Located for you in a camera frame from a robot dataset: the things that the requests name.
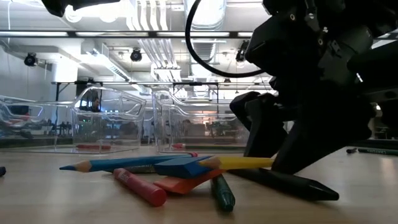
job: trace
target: crayon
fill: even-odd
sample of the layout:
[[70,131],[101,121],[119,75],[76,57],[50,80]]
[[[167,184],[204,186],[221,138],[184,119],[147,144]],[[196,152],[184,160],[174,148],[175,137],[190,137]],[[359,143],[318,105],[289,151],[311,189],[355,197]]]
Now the crayon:
[[176,143],[172,145],[173,148],[175,149],[222,149],[222,150],[245,150],[245,146],[222,146],[218,144],[212,144],[212,145],[186,145],[184,143]]
[[398,156],[397,150],[392,149],[358,149],[358,152],[370,153],[370,154],[381,154],[388,156]]
[[138,178],[127,170],[123,168],[115,169],[113,175],[115,179],[147,200],[151,205],[159,207],[166,202],[167,194],[163,189]]
[[232,212],[235,206],[235,197],[222,174],[211,180],[211,192],[222,211]]
[[271,167],[274,163],[270,158],[255,157],[212,157],[198,161],[199,165],[212,169],[252,169]]
[[5,167],[0,167],[0,177],[6,175],[6,172],[7,172],[7,170]]
[[157,180],[154,184],[158,187],[163,188],[168,192],[173,192],[177,194],[187,194],[196,186],[210,180],[220,174],[225,170],[212,170],[206,174],[200,175],[199,177],[193,179],[183,179],[178,177],[164,177],[163,179]]
[[124,167],[153,165],[170,159],[176,159],[180,157],[196,157],[197,155],[198,155],[197,153],[191,152],[189,154],[179,154],[179,155],[170,155],[170,156],[146,156],[146,157],[131,157],[131,158],[121,158],[121,159],[98,159],[91,161],[81,161],[74,165],[61,167],[60,170],[74,170],[78,172],[114,170]]

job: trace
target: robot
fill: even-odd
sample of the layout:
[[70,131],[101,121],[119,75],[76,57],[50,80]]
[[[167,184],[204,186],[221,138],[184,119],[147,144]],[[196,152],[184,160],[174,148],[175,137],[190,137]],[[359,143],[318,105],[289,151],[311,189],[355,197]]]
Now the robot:
[[[105,1],[87,0],[87,5]],[[63,6],[85,4],[79,2],[44,4],[62,16]],[[371,49],[375,38],[397,29],[397,1],[263,0],[272,17],[253,32],[246,49],[246,60],[261,69],[249,73],[219,71],[196,54],[190,27],[199,3],[193,4],[185,29],[193,59],[227,78],[266,72],[279,93],[250,92],[231,102],[232,112],[250,130],[245,156],[272,157],[278,152],[272,170],[297,173],[351,142],[369,138],[368,123],[376,115],[373,103],[380,106],[383,122],[398,128],[398,78],[389,73],[398,61],[398,43]],[[289,133],[284,121],[294,121]]]

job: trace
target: blue colored pencil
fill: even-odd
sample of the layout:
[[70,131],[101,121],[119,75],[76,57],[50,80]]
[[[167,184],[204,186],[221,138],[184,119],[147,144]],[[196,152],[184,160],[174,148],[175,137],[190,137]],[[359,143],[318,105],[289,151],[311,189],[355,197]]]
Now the blue colored pencil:
[[195,152],[189,154],[179,154],[170,156],[146,156],[146,157],[131,157],[122,159],[98,159],[91,161],[81,161],[74,165],[61,167],[60,170],[73,170],[78,172],[95,172],[101,170],[114,170],[124,167],[146,166],[164,162],[170,159],[181,157],[196,157]]

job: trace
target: red object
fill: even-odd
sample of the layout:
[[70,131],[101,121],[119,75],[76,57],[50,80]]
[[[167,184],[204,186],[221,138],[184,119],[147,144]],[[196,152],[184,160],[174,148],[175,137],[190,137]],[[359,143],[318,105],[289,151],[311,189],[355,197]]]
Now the red object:
[[167,194],[165,190],[138,178],[138,176],[130,173],[126,169],[115,169],[113,175],[115,179],[147,200],[151,205],[159,207],[166,202]]
[[178,194],[187,194],[196,186],[206,182],[207,180],[213,179],[214,177],[222,174],[225,170],[212,170],[193,179],[182,179],[178,177],[164,177],[154,184],[158,187],[162,187],[166,191],[174,192]]
[[173,148],[176,148],[176,149],[182,149],[182,148],[184,147],[184,144],[182,144],[182,143],[176,143],[176,144],[172,145],[172,147],[173,147]]
[[192,157],[198,157],[198,154],[195,152],[188,152],[188,154],[190,154]]
[[102,150],[110,150],[111,146],[100,146],[100,145],[86,145],[86,144],[79,144],[76,146],[78,149],[102,149]]

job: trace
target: desk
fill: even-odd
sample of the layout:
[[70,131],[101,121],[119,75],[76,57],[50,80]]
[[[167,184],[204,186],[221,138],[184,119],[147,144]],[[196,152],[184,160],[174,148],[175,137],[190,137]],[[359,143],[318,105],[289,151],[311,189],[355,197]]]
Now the desk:
[[[204,183],[186,196],[171,196],[152,208],[111,174],[62,172],[60,166],[84,159],[145,156],[149,149],[105,156],[0,152],[7,174],[0,178],[1,224],[294,224],[396,223],[398,158],[340,150],[303,170],[340,193],[337,202],[306,202],[231,174],[234,212],[217,211]],[[143,175],[154,181],[158,175]]]

